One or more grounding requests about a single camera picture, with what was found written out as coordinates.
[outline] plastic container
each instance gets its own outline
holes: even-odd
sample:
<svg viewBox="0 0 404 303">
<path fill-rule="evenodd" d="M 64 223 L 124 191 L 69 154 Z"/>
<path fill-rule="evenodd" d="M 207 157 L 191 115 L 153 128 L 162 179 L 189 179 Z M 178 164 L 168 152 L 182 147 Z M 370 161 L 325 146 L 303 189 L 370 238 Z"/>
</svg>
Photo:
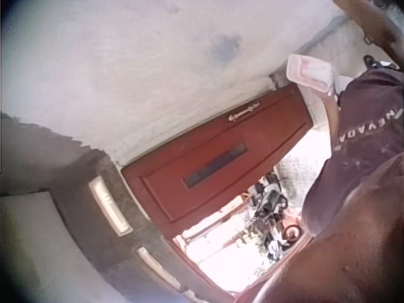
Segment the plastic container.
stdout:
<svg viewBox="0 0 404 303">
<path fill-rule="evenodd" d="M 333 66 L 317 58 L 296 54 L 289 55 L 286 76 L 290 81 L 322 93 L 333 90 Z"/>
</svg>

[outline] red door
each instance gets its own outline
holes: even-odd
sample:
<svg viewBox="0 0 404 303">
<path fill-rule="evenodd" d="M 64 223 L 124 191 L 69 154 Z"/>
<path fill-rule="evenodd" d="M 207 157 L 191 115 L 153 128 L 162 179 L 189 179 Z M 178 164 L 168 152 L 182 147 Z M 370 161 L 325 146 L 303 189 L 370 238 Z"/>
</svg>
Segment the red door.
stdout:
<svg viewBox="0 0 404 303">
<path fill-rule="evenodd" d="M 122 174 L 172 239 L 269 172 L 311 127 L 302 96 L 290 85 L 180 136 Z"/>
</svg>

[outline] metal door handle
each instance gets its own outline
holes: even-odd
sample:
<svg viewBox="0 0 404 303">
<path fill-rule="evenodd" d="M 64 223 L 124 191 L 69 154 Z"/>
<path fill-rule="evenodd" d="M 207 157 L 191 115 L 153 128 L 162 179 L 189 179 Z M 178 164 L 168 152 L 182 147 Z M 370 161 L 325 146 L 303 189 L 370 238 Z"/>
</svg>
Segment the metal door handle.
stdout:
<svg viewBox="0 0 404 303">
<path fill-rule="evenodd" d="M 254 109 L 256 109 L 257 107 L 259 107 L 259 102 L 250 105 L 249 107 L 247 107 L 246 109 L 242 110 L 242 111 L 239 112 L 238 114 L 229 115 L 229 121 L 230 121 L 230 122 L 234 122 L 234 121 L 236 121 L 239 117 L 241 117 L 242 115 L 247 114 L 248 112 L 254 111 Z"/>
</svg>

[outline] person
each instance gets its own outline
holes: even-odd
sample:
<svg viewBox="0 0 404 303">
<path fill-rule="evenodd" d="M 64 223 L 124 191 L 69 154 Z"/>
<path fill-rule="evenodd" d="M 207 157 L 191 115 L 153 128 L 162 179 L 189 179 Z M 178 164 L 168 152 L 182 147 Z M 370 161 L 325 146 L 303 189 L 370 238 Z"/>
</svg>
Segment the person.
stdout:
<svg viewBox="0 0 404 303">
<path fill-rule="evenodd" d="M 371 68 L 340 97 L 322 99 L 332 155 L 302 218 L 314 240 L 255 302 L 404 302 L 404 39 L 365 0 L 335 0 L 397 63 Z"/>
</svg>

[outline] floor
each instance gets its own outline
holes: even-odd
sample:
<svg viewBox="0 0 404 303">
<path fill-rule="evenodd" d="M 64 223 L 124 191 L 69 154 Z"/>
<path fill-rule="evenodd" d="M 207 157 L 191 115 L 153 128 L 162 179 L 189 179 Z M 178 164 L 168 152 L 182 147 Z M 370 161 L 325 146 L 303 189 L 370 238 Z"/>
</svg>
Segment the floor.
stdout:
<svg viewBox="0 0 404 303">
<path fill-rule="evenodd" d="M 357 77 L 365 71 L 363 56 L 372 55 L 378 61 L 389 61 L 389 56 L 375 45 L 366 45 L 364 34 L 353 21 L 335 28 L 305 53 L 332 63 L 335 76 Z M 285 195 L 290 203 L 302 207 L 304 198 L 324 164 L 330 157 L 328 120 L 320 99 L 310 89 L 299 86 L 307 104 L 314 127 L 275 167 Z"/>
</svg>

